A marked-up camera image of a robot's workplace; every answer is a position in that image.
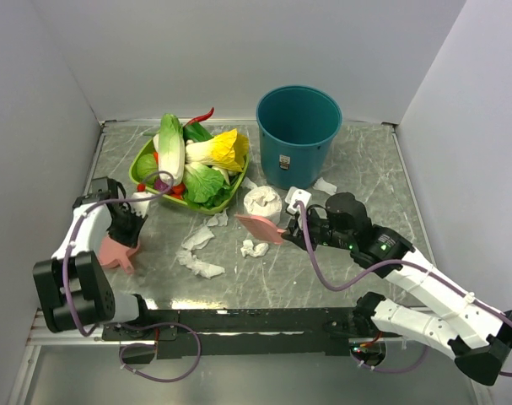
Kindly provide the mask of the pink dustpan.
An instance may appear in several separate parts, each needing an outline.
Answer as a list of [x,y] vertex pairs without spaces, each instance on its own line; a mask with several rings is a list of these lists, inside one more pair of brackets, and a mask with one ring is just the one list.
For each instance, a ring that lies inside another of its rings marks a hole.
[[131,257],[134,256],[140,248],[140,243],[135,247],[129,247],[111,239],[108,235],[102,240],[98,259],[100,265],[106,269],[121,267],[125,273],[134,273],[134,266]]

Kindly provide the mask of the pink hand brush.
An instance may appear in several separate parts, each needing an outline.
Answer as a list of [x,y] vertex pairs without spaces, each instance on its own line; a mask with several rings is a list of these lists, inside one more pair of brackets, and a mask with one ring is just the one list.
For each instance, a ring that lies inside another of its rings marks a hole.
[[235,217],[255,239],[274,245],[284,242],[285,230],[278,228],[270,219],[248,214],[236,214]]

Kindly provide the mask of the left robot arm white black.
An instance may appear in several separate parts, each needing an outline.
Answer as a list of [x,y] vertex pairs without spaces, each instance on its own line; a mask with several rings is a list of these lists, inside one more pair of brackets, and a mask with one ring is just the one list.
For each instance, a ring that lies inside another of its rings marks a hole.
[[53,333],[106,323],[122,323],[131,338],[145,338],[153,319],[139,294],[114,292],[105,268],[132,269],[129,257],[139,247],[148,217],[150,193],[126,195],[109,177],[91,182],[89,193],[72,205],[73,221],[51,258],[37,262],[33,279],[48,329]]

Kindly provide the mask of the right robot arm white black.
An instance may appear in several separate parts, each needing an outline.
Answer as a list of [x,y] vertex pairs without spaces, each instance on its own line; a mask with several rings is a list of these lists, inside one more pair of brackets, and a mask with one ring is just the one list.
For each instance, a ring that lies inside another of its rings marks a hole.
[[353,323],[364,336],[394,333],[434,348],[452,359],[471,380],[493,386],[506,373],[512,350],[512,310],[479,300],[445,276],[412,242],[393,229],[373,224],[366,207],[350,192],[310,203],[309,192],[293,187],[285,198],[292,215],[283,234],[315,255],[317,246],[347,250],[364,271],[398,286],[429,308],[423,313],[385,296],[358,300]]

